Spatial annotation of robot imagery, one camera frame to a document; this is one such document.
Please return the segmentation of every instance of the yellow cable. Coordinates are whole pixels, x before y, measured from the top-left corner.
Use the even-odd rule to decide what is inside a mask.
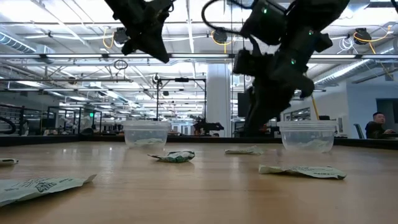
[[[376,51],[374,50],[374,47],[372,45],[372,43],[369,43],[370,48],[372,49],[373,54],[376,54]],[[392,78],[394,80],[394,77],[388,72],[388,70],[385,68],[385,66],[383,65],[383,63],[380,62],[380,65],[383,67],[384,72],[390,76],[390,78]]]
[[[111,46],[108,46],[108,45],[106,45],[106,42],[105,42],[105,35],[106,35],[106,31],[107,31],[107,30],[108,30],[108,28],[105,28],[104,36],[103,36],[103,38],[102,38],[102,43],[104,44],[104,46],[105,46],[107,49],[111,49],[111,48],[113,47],[114,32],[112,33],[112,43],[111,43]]]
[[[218,45],[224,46],[224,54],[226,54],[226,46],[229,45],[229,44],[232,44],[232,41],[233,41],[233,39],[235,38],[235,35],[234,35],[234,37],[232,38],[232,40],[231,40],[229,43],[220,44],[219,42],[217,42],[217,41],[214,39],[213,34],[214,34],[214,30],[211,32],[211,39],[213,40],[214,43],[216,43],[216,44],[218,44]]]
[[[315,115],[317,116],[317,120],[319,121],[318,108],[317,108],[317,104],[315,103],[315,98],[313,97],[313,94],[311,94],[311,98],[312,98],[313,110],[315,111]]]
[[[378,38],[377,40],[363,40],[363,39],[360,39],[359,37],[356,36],[357,32],[354,33],[354,38],[357,39],[357,40],[360,40],[362,42],[366,42],[366,43],[377,42],[377,41],[380,41],[382,39],[385,39],[388,36],[388,34],[389,34],[388,32],[390,31],[390,28],[391,27],[388,27],[388,31],[387,31],[387,33],[385,34],[384,37]]]
[[[373,54],[376,54],[376,51],[374,50],[372,43],[369,43],[369,46],[371,47]]]

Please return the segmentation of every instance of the crumpled packet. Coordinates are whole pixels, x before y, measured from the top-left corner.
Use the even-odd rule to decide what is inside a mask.
[[[17,159],[2,159],[0,158],[0,166],[12,166],[18,163]]]
[[[21,202],[66,189],[81,187],[83,184],[93,181],[96,176],[96,174],[91,175],[87,179],[44,177],[29,180],[0,180],[0,207],[13,202]]]
[[[257,146],[252,146],[244,149],[227,149],[225,150],[225,154],[227,155],[261,155],[264,151],[259,149]]]
[[[347,174],[333,167],[267,167],[260,165],[259,174],[303,174],[310,177],[343,180]]]
[[[158,155],[148,155],[153,158],[159,159],[159,162],[172,162],[172,163],[181,163],[188,162],[195,157],[195,152],[192,151],[177,151],[177,152],[169,152],[167,156],[158,156]]]

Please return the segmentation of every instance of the clear plastic container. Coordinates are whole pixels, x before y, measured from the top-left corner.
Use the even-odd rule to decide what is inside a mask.
[[[335,140],[336,121],[278,122],[288,151],[329,152]]]
[[[162,149],[171,123],[162,121],[126,121],[124,140],[130,148]]]

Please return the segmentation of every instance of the man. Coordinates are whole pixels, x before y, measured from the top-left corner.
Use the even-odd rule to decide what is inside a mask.
[[[377,112],[373,114],[373,121],[366,125],[366,137],[368,139],[380,139],[383,138],[383,134],[392,134],[395,131],[389,129],[384,130],[382,125],[386,123],[386,117],[384,114]]]

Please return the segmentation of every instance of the wooden table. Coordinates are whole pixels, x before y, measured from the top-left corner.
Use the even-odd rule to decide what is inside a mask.
[[[15,167],[2,179],[98,174],[92,184],[0,208],[1,223],[398,223],[398,151],[335,147],[291,155],[261,145],[261,156],[226,156],[239,144],[168,144],[192,162],[155,162],[122,142],[0,148]],[[345,180],[259,175],[258,165],[334,166]]]

